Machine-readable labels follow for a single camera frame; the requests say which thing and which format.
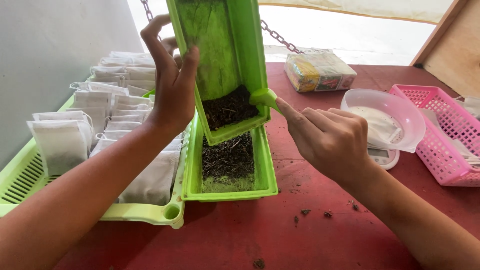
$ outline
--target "loose black tea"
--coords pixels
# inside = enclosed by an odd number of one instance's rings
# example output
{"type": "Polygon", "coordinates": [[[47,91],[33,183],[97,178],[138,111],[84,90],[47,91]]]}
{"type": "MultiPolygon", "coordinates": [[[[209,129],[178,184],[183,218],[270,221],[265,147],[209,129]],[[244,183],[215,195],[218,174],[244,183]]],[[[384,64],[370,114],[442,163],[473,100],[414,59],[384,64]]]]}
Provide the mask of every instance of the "loose black tea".
{"type": "Polygon", "coordinates": [[[204,137],[202,151],[203,193],[254,189],[252,136],[249,132],[210,146],[204,137]]]}
{"type": "Polygon", "coordinates": [[[226,96],[202,101],[210,130],[257,116],[259,111],[249,103],[249,99],[250,92],[240,85],[226,96]]]}

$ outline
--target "hand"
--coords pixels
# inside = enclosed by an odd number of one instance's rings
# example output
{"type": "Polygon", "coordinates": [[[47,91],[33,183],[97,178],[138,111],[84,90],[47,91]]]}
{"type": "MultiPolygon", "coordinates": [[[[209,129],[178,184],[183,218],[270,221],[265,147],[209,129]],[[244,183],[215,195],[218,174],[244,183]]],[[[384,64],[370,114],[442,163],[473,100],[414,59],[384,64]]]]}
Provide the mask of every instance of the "hand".
{"type": "Polygon", "coordinates": [[[281,98],[276,103],[300,154],[323,175],[344,185],[375,166],[367,154],[364,118],[333,108],[299,113],[281,98]]]}
{"type": "Polygon", "coordinates": [[[178,135],[195,114],[194,87],[199,52],[197,47],[190,48],[183,57],[183,64],[180,58],[174,59],[175,38],[162,42],[157,38],[162,26],[169,23],[169,15],[158,15],[140,31],[140,36],[156,66],[155,107],[147,122],[178,135]]]}

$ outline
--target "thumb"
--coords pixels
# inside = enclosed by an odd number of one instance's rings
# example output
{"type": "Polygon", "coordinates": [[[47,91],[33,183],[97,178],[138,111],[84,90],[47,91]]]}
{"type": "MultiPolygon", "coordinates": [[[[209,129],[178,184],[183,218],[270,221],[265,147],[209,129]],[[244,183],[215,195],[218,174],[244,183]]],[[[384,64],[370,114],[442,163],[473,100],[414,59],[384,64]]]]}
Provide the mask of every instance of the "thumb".
{"type": "Polygon", "coordinates": [[[180,74],[175,82],[176,85],[192,88],[195,84],[195,77],[197,76],[197,67],[200,59],[200,53],[196,46],[190,50],[183,57],[183,64],[180,69],[180,74]]]}
{"type": "Polygon", "coordinates": [[[282,114],[285,116],[287,120],[291,120],[296,115],[301,114],[281,98],[276,98],[275,102],[276,102],[276,105],[278,106],[278,109],[282,112],[282,114]]]}

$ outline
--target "plastic-wrapped package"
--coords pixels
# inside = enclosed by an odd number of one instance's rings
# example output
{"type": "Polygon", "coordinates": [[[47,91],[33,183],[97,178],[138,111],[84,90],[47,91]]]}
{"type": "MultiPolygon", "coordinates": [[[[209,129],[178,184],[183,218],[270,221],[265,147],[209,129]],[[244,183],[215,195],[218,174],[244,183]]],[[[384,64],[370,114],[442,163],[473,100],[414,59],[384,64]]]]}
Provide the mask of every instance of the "plastic-wrapped package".
{"type": "Polygon", "coordinates": [[[297,92],[348,90],[357,76],[331,52],[290,54],[285,72],[297,92]]]}

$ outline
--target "pink plastic basket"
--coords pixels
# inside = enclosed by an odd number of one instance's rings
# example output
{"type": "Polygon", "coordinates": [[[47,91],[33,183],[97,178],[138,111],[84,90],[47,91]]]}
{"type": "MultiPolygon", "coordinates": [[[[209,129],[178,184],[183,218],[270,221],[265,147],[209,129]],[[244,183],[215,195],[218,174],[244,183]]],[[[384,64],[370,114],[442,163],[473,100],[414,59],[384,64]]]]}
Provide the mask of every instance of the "pink plastic basket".
{"type": "MultiPolygon", "coordinates": [[[[390,93],[435,112],[443,132],[480,155],[480,122],[438,87],[394,85],[390,93]]],[[[480,186],[480,169],[470,166],[442,131],[425,116],[425,136],[416,153],[435,179],[447,186],[480,186]]]]}

